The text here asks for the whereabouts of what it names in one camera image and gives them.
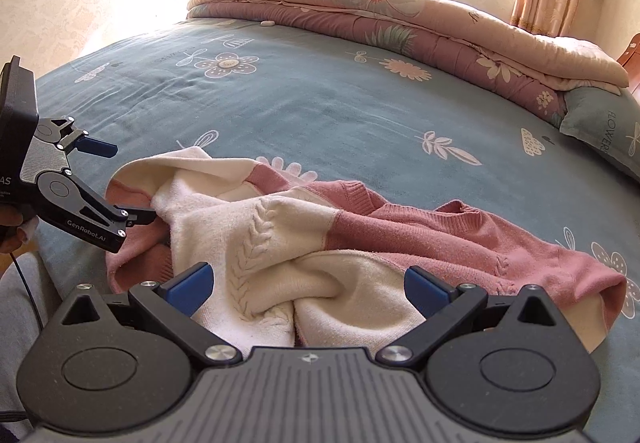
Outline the person's left hand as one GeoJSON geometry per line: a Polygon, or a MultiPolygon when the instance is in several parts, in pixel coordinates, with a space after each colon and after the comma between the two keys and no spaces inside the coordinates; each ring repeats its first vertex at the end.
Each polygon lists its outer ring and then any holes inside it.
{"type": "Polygon", "coordinates": [[[23,248],[34,235],[38,226],[38,218],[34,215],[24,218],[20,210],[2,204],[0,208],[0,223],[6,228],[1,235],[0,251],[4,255],[23,248]]]}

